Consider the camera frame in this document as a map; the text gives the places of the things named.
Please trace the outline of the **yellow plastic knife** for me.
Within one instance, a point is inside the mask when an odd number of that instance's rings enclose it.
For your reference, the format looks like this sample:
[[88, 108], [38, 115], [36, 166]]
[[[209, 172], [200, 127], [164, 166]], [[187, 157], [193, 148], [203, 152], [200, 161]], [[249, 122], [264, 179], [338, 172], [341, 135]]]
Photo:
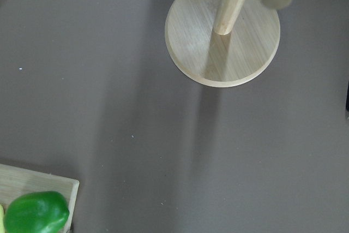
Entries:
[[5, 228], [4, 228], [4, 209], [2, 205], [0, 205], [0, 233], [5, 233]]

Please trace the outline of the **wooden cutting board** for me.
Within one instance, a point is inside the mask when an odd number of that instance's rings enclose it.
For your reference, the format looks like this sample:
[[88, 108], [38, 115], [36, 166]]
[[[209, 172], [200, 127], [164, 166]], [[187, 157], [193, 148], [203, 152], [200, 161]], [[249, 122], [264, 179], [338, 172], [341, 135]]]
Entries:
[[56, 191], [68, 204], [69, 218], [60, 232], [72, 232], [72, 218], [80, 182], [52, 174], [1, 164], [1, 205], [6, 210], [21, 195], [33, 192]]

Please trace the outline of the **black device at right edge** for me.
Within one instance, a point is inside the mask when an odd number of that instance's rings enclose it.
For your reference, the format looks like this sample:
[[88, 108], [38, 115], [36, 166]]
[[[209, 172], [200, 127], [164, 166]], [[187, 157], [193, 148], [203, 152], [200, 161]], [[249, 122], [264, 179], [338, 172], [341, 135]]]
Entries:
[[347, 112], [349, 112], [349, 82], [347, 85], [347, 94], [346, 94], [346, 105], [345, 105], [345, 109]]

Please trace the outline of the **wooden mug tree stand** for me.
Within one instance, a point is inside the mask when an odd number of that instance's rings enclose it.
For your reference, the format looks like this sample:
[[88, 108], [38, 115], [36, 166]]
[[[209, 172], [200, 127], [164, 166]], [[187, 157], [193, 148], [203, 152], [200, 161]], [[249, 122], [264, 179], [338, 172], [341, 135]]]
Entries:
[[177, 68], [212, 87], [259, 76], [280, 42], [278, 10], [292, 0], [174, 0], [165, 22], [166, 47]]

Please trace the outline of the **green pepper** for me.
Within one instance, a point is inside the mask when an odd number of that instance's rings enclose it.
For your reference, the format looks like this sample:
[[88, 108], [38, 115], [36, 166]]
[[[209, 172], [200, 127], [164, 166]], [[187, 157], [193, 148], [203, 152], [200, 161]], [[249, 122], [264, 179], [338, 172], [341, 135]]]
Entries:
[[5, 211], [5, 232], [59, 232], [70, 211], [64, 196], [56, 191], [34, 192], [13, 200]]

